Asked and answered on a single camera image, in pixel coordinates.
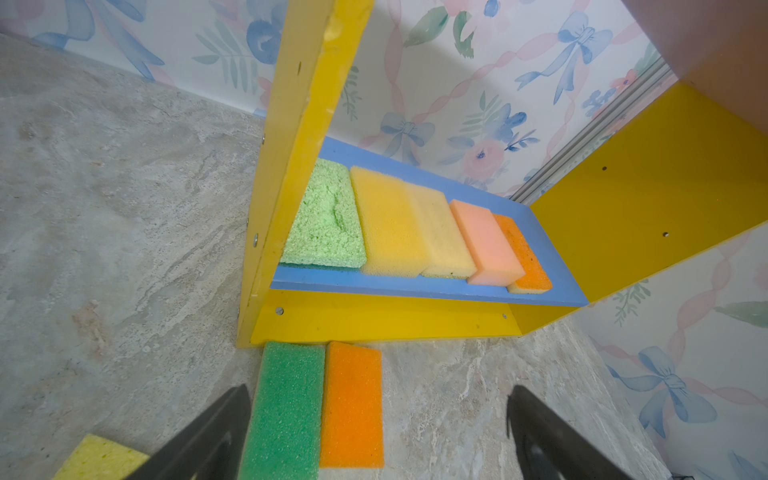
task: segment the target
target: wallpaper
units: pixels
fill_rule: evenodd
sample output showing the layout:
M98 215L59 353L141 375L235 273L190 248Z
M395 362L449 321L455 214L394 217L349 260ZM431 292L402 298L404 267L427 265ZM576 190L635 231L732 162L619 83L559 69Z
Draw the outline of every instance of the wallpaper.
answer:
M573 316L672 472L768 478L768 224Z
M264 114L286 0L9 0L0 30ZM329 135L515 192L658 53L621 0L377 0Z

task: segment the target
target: textured green sponge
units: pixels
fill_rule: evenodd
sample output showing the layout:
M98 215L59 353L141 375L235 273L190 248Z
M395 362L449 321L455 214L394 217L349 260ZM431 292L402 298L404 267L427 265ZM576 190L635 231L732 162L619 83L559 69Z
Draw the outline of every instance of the textured green sponge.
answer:
M360 268L366 261L349 170L318 158L280 262Z
M267 343L240 480L315 480L320 458L323 346Z

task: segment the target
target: pink sponge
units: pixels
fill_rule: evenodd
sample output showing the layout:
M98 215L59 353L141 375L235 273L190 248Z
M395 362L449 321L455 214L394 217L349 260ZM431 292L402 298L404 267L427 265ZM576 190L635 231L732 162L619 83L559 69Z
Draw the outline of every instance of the pink sponge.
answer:
M451 212L478 267L477 273L470 276L467 283L507 286L525 275L489 209L454 200Z

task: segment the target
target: sponge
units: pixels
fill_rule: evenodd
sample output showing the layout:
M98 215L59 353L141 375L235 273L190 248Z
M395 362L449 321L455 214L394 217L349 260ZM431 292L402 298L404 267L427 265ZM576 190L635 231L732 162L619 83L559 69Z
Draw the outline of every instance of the sponge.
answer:
M149 459L149 455L88 434L69 455L53 480L122 480Z
M349 170L318 158L283 249L283 263L360 268L366 262Z
M478 267L467 283L507 286L525 275L489 209L453 200L451 211Z
M317 478L325 357L322 346L264 347L240 478Z
M379 350L328 345L320 467L384 467Z
M549 280L547 273L541 267L528 242L525 241L525 237L523 237L515 221L502 215L494 215L493 217L502 229L504 236L507 237L512 251L515 252L515 256L523 266L523 270L525 270L525 275L522 278L517 279L507 287L509 293L544 293L552 290L552 281Z
M429 254L423 276L465 279L477 271L441 191L406 184Z
M418 276L429 255L413 213L406 183L399 178L352 167L352 186L362 224L369 275Z

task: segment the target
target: row of sponges on shelf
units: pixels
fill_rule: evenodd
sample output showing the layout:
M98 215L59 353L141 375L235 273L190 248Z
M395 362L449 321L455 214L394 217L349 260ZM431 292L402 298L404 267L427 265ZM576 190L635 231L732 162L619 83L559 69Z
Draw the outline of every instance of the row of sponges on shelf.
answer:
M369 275L418 275L506 286L552 288L513 219L443 192L318 159L282 263L359 268Z
M267 343L239 478L314 480L319 468L383 466L381 352Z

